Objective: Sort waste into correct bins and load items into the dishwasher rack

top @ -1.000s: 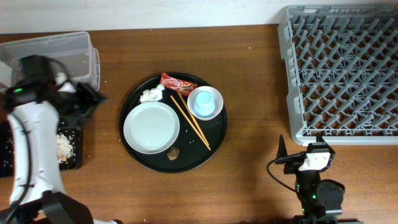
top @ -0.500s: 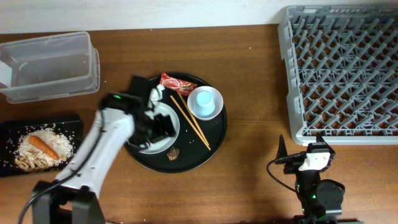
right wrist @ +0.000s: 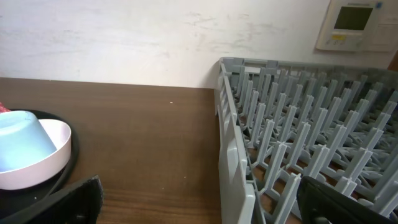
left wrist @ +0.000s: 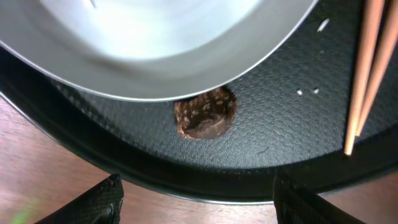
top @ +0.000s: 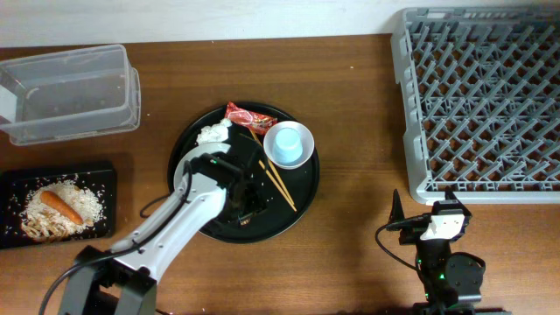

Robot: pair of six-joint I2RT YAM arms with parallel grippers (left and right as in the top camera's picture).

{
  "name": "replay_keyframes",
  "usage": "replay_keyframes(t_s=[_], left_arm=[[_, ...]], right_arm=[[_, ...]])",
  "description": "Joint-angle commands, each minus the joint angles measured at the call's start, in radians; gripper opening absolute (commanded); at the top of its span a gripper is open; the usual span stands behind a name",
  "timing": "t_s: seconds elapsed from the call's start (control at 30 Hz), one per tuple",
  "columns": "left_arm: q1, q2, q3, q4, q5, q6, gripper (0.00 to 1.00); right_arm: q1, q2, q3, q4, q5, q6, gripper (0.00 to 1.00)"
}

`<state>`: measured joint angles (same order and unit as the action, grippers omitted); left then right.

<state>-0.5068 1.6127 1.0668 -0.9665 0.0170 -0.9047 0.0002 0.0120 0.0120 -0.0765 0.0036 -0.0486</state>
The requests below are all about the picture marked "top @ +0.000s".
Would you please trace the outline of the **white plate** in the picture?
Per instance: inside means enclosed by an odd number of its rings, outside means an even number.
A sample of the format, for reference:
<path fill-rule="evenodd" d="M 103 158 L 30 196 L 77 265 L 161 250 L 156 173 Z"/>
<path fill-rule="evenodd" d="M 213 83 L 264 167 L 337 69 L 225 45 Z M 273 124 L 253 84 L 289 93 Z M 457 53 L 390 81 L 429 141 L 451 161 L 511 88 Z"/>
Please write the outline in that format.
<path fill-rule="evenodd" d="M 172 167 L 171 173 L 168 176 L 168 186 L 172 193 L 175 188 L 180 184 L 183 178 L 183 170 L 185 169 L 185 161 L 191 161 L 193 158 L 200 157 L 203 153 L 228 153 L 231 145 L 228 143 L 203 143 L 189 150 L 177 163 Z"/>

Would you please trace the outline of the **white tissue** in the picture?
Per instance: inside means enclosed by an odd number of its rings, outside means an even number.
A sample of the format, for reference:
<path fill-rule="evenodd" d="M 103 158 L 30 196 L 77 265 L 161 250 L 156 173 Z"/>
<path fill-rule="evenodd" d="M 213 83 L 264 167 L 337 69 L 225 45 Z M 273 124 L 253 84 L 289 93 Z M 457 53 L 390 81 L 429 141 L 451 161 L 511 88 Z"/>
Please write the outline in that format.
<path fill-rule="evenodd" d="M 225 142 L 229 138 L 229 128 L 232 125 L 229 119 L 223 118 L 214 125 L 203 127 L 197 135 L 197 145 Z"/>

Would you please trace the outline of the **red snack wrapper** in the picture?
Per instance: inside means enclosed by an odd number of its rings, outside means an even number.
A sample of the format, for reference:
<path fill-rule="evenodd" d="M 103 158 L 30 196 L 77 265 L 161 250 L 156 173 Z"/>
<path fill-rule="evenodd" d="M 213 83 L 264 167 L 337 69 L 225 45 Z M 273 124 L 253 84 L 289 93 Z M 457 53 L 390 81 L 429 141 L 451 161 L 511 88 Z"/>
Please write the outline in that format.
<path fill-rule="evenodd" d="M 227 104 L 225 118 L 231 123 L 246 127 L 259 135 L 265 135 L 278 123 L 275 117 L 239 108 L 231 101 Z"/>

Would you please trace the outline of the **orange carrot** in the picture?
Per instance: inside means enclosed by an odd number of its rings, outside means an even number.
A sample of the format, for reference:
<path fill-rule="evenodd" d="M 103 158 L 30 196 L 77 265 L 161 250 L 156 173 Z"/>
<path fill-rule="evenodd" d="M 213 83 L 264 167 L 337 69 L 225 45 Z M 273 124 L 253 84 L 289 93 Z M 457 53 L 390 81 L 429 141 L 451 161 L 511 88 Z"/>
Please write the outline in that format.
<path fill-rule="evenodd" d="M 81 216 L 55 192 L 43 191 L 40 194 L 40 200 L 42 203 L 53 208 L 61 215 L 67 217 L 74 224 L 82 225 L 84 223 Z"/>

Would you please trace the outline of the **rice and noodle scraps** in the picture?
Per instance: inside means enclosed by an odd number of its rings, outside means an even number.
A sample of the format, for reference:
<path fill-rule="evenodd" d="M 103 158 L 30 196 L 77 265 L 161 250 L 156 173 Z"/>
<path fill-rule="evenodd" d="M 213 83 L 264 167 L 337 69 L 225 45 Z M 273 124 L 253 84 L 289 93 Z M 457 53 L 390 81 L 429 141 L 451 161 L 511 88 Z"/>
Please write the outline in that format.
<path fill-rule="evenodd" d="M 40 194 L 51 191 L 59 195 L 84 220 L 71 222 L 53 208 L 42 203 Z M 107 226 L 106 207 L 100 197 L 88 188 L 79 188 L 74 180 L 64 180 L 40 187 L 27 195 L 20 224 L 24 234 L 35 242 L 58 242 L 101 235 Z"/>

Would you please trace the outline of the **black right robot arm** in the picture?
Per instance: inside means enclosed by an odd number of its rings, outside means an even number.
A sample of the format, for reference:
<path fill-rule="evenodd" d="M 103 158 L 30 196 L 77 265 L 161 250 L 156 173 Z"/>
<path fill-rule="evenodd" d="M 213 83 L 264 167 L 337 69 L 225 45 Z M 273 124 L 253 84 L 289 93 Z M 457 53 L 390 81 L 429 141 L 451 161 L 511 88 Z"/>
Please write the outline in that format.
<path fill-rule="evenodd" d="M 379 232 L 396 231 L 400 245 L 416 248 L 415 261 L 405 262 L 385 249 L 399 263 L 413 269 L 424 289 L 426 301 L 415 303 L 412 314 L 505 314 L 500 308 L 478 309 L 486 263 L 476 255 L 452 252 L 451 244 L 466 232 L 472 213 L 447 188 L 444 199 L 430 212 L 407 218 L 398 192 L 393 192 L 388 223 Z"/>

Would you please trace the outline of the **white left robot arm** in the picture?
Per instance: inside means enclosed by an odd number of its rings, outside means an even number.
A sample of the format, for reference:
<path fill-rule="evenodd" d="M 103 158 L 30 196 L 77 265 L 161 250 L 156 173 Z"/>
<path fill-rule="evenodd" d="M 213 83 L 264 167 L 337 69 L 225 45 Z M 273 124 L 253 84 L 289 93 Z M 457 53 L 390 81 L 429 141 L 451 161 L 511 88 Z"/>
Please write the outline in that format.
<path fill-rule="evenodd" d="M 61 314 L 153 314 L 158 283 L 183 247 L 208 222 L 238 222 L 248 201 L 259 201 L 257 175 L 266 157 L 246 157 L 225 143 L 204 144 L 182 157 L 167 200 L 132 233 L 105 252 L 88 246 L 59 282 Z"/>

